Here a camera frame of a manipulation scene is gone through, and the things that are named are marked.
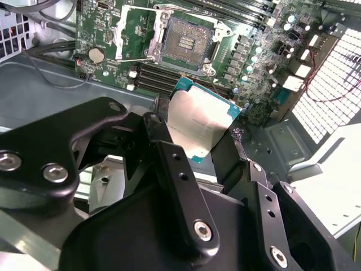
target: hole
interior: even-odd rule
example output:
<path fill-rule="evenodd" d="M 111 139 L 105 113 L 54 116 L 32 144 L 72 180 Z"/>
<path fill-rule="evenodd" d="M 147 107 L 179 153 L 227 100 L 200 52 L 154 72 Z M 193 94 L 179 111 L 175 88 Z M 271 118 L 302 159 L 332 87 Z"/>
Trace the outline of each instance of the hole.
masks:
<path fill-rule="evenodd" d="M 188 176 L 185 175 L 184 173 L 180 173 L 180 174 L 179 174 L 179 178 L 180 178 L 181 180 L 188 181 Z"/>
<path fill-rule="evenodd" d="M 273 213 L 271 210 L 267 210 L 267 213 L 273 218 L 276 217 L 275 213 Z"/>
<path fill-rule="evenodd" d="M 126 144 L 125 148 L 126 148 L 127 150 L 131 150 L 132 148 L 134 148 L 134 146 L 135 146 L 134 141 L 129 141 L 129 142 Z"/>
<path fill-rule="evenodd" d="M 20 25 L 17 26 L 17 32 L 18 32 L 19 34 L 23 34 L 23 33 L 24 33 L 24 28 L 23 28 L 23 25 L 22 25 L 22 24 L 20 24 Z"/>
<path fill-rule="evenodd" d="M 200 232 L 201 234 L 203 234 L 203 235 L 208 234 L 208 231 L 207 231 L 207 229 L 206 229 L 205 227 L 199 227 L 199 232 Z"/>
<path fill-rule="evenodd" d="M 284 261 L 284 258 L 281 254 L 277 254 L 276 255 L 277 259 L 279 259 L 280 261 Z"/>
<path fill-rule="evenodd" d="M 12 48 L 14 52 L 17 52 L 19 50 L 19 43 L 17 42 L 17 38 L 12 39 Z"/>
<path fill-rule="evenodd" d="M 23 21 L 23 18 L 21 17 L 21 14 L 16 14 L 16 23 L 20 24 Z"/>
<path fill-rule="evenodd" d="M 0 43 L 0 58 L 5 56 L 4 44 Z"/>
<path fill-rule="evenodd" d="M 9 34 L 9 29 L 4 29 L 3 31 L 2 31 L 2 34 L 3 34 L 3 36 L 4 36 L 4 40 L 6 40 L 7 38 L 10 38 L 10 34 Z"/>
<path fill-rule="evenodd" d="M 179 157 L 178 154 L 173 154 L 172 157 L 177 161 L 180 161 L 180 159 L 181 159 L 181 157 Z"/>
<path fill-rule="evenodd" d="M 160 117 L 158 117 L 157 115 L 155 115 L 155 114 L 151 115 L 151 119 L 156 121 L 157 123 L 162 122 L 162 119 Z"/>
<path fill-rule="evenodd" d="M 10 41 L 5 42 L 5 51 L 7 55 L 12 54 L 12 46 Z"/>
<path fill-rule="evenodd" d="M 10 28 L 10 33 L 11 33 L 11 37 L 16 36 L 17 35 L 16 27 Z"/>

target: gray metal surface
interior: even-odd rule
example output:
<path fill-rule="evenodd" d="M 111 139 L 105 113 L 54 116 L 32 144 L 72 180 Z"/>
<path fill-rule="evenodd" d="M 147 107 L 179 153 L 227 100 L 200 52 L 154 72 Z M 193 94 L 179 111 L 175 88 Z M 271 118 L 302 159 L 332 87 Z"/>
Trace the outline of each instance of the gray metal surface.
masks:
<path fill-rule="evenodd" d="M 89 213 L 121 200 L 125 190 L 123 169 L 104 167 L 97 172 L 90 185 Z"/>
<path fill-rule="evenodd" d="M 22 15 L 0 10 L 0 63 L 18 55 L 21 44 L 30 46 L 34 31 L 34 25 Z"/>
<path fill-rule="evenodd" d="M 72 71 L 46 62 L 37 63 L 55 84 L 80 82 Z M 73 90 L 53 88 L 21 55 L 0 64 L 0 82 L 0 126 L 5 128 L 22 126 L 97 97 L 113 98 L 128 110 L 135 105 L 149 108 L 153 102 L 153 98 L 95 82 Z"/>
<path fill-rule="evenodd" d="M 38 0 L 0 0 L 0 2 L 14 7 L 27 7 L 36 5 Z"/>

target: metal screw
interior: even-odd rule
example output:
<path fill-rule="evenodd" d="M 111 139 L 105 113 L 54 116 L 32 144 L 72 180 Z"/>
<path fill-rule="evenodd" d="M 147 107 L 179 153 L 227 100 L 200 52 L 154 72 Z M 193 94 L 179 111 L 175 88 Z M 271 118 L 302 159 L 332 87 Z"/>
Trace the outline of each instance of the metal screw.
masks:
<path fill-rule="evenodd" d="M 168 19 L 169 19 L 169 14 L 163 12 L 162 15 L 161 15 L 161 17 L 162 17 L 163 20 L 168 20 Z"/>
<path fill-rule="evenodd" d="M 293 193 L 293 190 L 291 187 L 289 187 L 288 185 L 284 185 L 284 188 L 287 190 L 287 192 L 289 192 L 290 194 Z"/>
<path fill-rule="evenodd" d="M 109 106 L 115 111 L 120 111 L 120 107 L 115 103 L 109 103 Z"/>
<path fill-rule="evenodd" d="M 61 183 L 68 178 L 68 171 L 59 164 L 48 165 L 43 170 L 43 176 L 50 182 Z"/>
<path fill-rule="evenodd" d="M 196 234 L 201 238 L 202 241 L 208 242 L 212 238 L 212 231 L 210 230 L 210 227 L 202 222 L 197 221 L 194 223 L 194 230 L 196 231 Z"/>
<path fill-rule="evenodd" d="M 253 166 L 257 171 L 259 171 L 259 172 L 262 171 L 262 168 L 258 164 L 255 163 L 255 164 L 253 164 Z"/>
<path fill-rule="evenodd" d="M 21 166 L 21 158 L 16 154 L 3 152 L 0 154 L 0 171 L 14 171 Z"/>
<path fill-rule="evenodd" d="M 276 263 L 278 263 L 278 265 L 280 267 L 287 268 L 287 266 L 288 266 L 287 259 L 284 256 L 284 254 L 282 253 L 282 251 L 280 251 L 276 247 L 271 247 L 271 254 L 272 254 L 273 259 L 276 261 Z"/>

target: perforated metal panel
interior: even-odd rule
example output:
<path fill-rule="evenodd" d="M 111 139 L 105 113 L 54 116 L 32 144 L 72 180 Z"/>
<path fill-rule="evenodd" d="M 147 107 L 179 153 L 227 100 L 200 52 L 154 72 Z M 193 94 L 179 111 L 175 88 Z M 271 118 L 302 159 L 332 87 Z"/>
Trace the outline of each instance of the perforated metal panel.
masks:
<path fill-rule="evenodd" d="M 0 63 L 31 44 L 32 27 L 26 16 L 0 10 Z"/>
<path fill-rule="evenodd" d="M 315 143 L 348 124 L 361 108 L 361 32 L 348 29 L 304 93 L 293 113 Z"/>

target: black plastic part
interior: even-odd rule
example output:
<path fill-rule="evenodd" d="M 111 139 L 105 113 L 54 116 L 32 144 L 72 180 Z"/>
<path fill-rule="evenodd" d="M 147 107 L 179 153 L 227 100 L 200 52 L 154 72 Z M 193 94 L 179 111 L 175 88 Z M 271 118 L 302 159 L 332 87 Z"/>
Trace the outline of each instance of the black plastic part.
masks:
<path fill-rule="evenodd" d="M 291 186 L 273 187 L 280 201 L 291 255 L 304 270 L 360 270 Z"/>
<path fill-rule="evenodd" d="M 111 109 L 109 103 L 118 106 Z M 20 168 L 0 172 L 0 208 L 34 210 L 44 215 L 63 212 L 79 185 L 74 152 L 82 159 L 90 138 L 121 123 L 126 108 L 110 98 L 98 98 L 0 135 L 0 151 L 18 154 Z M 73 144 L 82 140 L 79 148 Z M 44 167 L 59 164 L 68 171 L 62 183 L 44 179 Z"/>
<path fill-rule="evenodd" d="M 59 271 L 252 270 L 244 255 L 252 242 L 243 227 L 246 209 L 227 196 L 201 192 L 222 236 L 219 251 L 208 264 L 192 268 L 179 257 L 184 253 L 180 228 L 154 183 L 76 228 L 62 249 Z"/>

